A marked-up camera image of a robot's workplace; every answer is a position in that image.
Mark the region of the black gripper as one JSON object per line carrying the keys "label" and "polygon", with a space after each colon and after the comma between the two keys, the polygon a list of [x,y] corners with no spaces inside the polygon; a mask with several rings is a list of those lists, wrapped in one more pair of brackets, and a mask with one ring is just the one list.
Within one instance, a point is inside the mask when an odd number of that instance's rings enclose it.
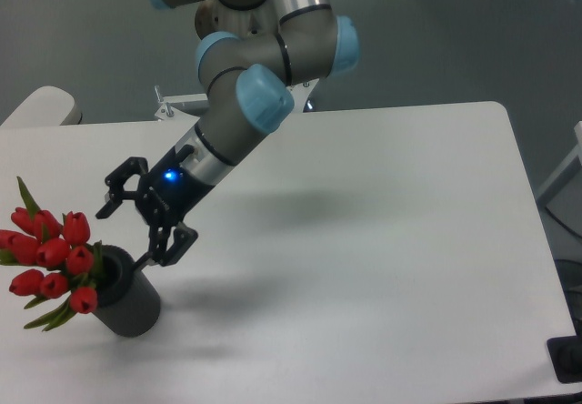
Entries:
{"label": "black gripper", "polygon": [[[181,221],[214,187],[181,166],[194,153],[192,145],[179,151],[171,148],[149,171],[144,157],[129,157],[105,177],[105,204],[95,217],[109,218],[124,201],[131,200],[150,226],[148,249],[133,265],[134,271],[173,266],[197,241],[198,233]],[[126,190],[125,183],[133,176],[140,176],[137,190]]]}

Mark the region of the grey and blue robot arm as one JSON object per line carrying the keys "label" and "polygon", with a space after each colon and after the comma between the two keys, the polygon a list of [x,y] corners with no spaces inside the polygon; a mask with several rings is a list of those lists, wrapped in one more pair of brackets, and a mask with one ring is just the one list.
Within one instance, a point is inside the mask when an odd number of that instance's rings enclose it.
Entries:
{"label": "grey and blue robot arm", "polygon": [[[205,0],[151,0],[176,8]],[[290,87],[344,74],[358,63],[353,22],[337,16],[330,0],[213,0],[234,15],[272,8],[256,34],[213,23],[196,49],[196,75],[208,110],[153,166],[130,157],[109,174],[105,205],[110,217],[131,200],[149,228],[149,245],[135,263],[174,265],[196,241],[186,214],[291,113]]]}

